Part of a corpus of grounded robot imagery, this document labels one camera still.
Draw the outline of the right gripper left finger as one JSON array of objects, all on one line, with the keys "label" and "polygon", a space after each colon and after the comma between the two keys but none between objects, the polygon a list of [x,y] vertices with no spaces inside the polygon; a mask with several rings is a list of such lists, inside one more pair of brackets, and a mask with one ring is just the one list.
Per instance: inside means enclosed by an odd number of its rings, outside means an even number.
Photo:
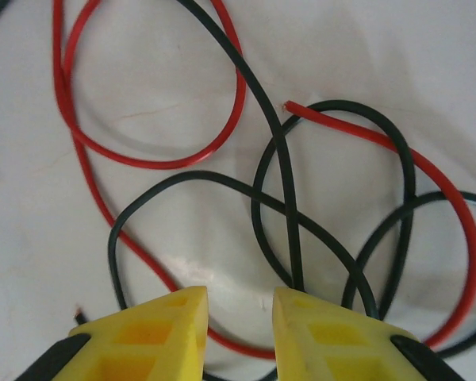
[{"label": "right gripper left finger", "polygon": [[200,380],[209,303],[187,287],[89,321],[53,344],[20,380]]}]

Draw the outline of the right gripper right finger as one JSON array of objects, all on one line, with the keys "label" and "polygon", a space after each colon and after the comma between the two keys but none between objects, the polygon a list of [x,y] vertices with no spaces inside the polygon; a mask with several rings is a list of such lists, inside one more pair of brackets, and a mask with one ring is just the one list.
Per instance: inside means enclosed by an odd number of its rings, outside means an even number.
[{"label": "right gripper right finger", "polygon": [[274,291],[280,380],[460,380],[411,333],[288,287]]}]

